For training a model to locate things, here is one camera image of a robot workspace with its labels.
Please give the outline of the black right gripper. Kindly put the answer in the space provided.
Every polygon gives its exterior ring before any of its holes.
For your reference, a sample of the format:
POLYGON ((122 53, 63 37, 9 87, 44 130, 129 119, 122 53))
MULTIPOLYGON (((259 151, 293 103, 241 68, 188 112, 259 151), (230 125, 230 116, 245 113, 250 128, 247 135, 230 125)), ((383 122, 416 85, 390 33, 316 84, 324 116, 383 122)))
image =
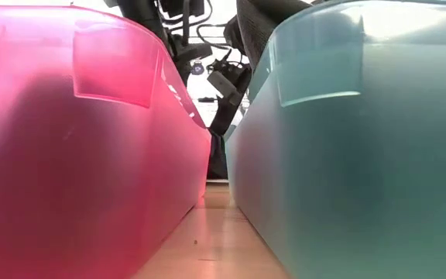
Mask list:
POLYGON ((211 85, 219 93, 217 113, 209 126, 211 132, 223 136, 228 131, 244 100, 251 77, 249 64, 228 60, 215 60, 211 64, 211 85))

